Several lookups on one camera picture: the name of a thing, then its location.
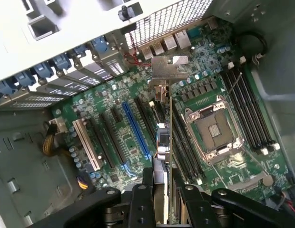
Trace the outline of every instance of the beige pcie slot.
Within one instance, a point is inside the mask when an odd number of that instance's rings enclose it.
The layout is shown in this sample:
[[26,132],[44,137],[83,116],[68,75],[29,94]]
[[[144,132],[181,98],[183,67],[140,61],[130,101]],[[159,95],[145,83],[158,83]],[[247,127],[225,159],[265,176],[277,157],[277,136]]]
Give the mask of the beige pcie slot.
[[76,129],[76,132],[81,140],[85,153],[88,155],[90,163],[94,171],[99,170],[102,167],[102,162],[97,158],[94,146],[91,143],[89,135],[81,119],[72,122]]

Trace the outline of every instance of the motherboard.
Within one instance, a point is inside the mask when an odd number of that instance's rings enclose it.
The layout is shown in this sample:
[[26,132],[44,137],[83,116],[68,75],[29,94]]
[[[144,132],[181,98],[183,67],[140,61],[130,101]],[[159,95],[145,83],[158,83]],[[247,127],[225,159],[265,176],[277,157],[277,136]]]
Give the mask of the motherboard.
[[[189,59],[182,70],[190,77],[170,91],[174,165],[208,194],[230,188],[261,201],[291,187],[289,171],[232,27],[217,24],[188,30],[189,48],[163,54]],[[75,166],[97,189],[123,190],[152,166],[166,108],[149,90],[151,78],[148,64],[137,65],[52,108]]]

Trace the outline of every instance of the blue pcie slot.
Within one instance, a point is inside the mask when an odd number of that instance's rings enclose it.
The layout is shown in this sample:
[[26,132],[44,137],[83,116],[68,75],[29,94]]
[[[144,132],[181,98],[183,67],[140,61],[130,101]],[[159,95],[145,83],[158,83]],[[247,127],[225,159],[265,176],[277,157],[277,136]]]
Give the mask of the blue pcie slot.
[[125,112],[125,114],[127,115],[128,117],[128,121],[130,122],[130,125],[132,126],[132,129],[135,133],[135,136],[139,142],[139,145],[140,145],[140,148],[145,156],[146,159],[151,159],[151,155],[149,153],[149,149],[148,149],[148,145],[146,144],[143,136],[142,136],[142,133],[139,129],[139,126],[134,118],[134,115],[128,105],[127,102],[122,102],[122,108]]

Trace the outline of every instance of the cpu socket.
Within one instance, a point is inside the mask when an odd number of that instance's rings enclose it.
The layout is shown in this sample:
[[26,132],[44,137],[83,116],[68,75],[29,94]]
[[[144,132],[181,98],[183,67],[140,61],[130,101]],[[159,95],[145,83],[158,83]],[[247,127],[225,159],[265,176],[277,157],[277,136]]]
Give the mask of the cpu socket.
[[231,107],[221,95],[203,109],[186,108],[185,122],[199,156],[208,165],[238,153],[244,143]]

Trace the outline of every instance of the black cable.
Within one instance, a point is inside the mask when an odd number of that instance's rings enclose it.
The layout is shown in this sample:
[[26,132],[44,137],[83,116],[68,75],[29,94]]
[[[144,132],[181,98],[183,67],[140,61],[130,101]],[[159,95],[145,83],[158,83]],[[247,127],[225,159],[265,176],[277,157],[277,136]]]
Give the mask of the black cable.
[[254,32],[254,31],[241,32],[240,34],[236,35],[236,42],[239,42],[240,39],[242,37],[244,37],[244,36],[253,36],[253,37],[257,38],[261,42],[261,44],[263,45],[263,50],[261,51],[260,54],[262,56],[265,55],[268,52],[267,42],[266,42],[265,38],[261,34],[259,34],[257,32]]

